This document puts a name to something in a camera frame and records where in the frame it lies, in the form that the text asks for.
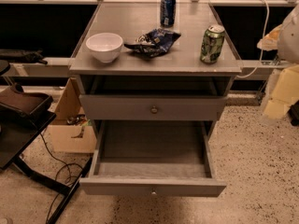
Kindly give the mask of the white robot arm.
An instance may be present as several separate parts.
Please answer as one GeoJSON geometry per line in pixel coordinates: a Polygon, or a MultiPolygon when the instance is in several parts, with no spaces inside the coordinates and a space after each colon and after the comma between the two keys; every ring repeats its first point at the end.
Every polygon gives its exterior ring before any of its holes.
{"type": "Polygon", "coordinates": [[[281,119],[291,106],[299,101],[299,5],[290,12],[283,23],[258,42],[257,48],[266,51],[276,49],[280,60],[291,64],[280,72],[263,107],[266,117],[281,119]]]}

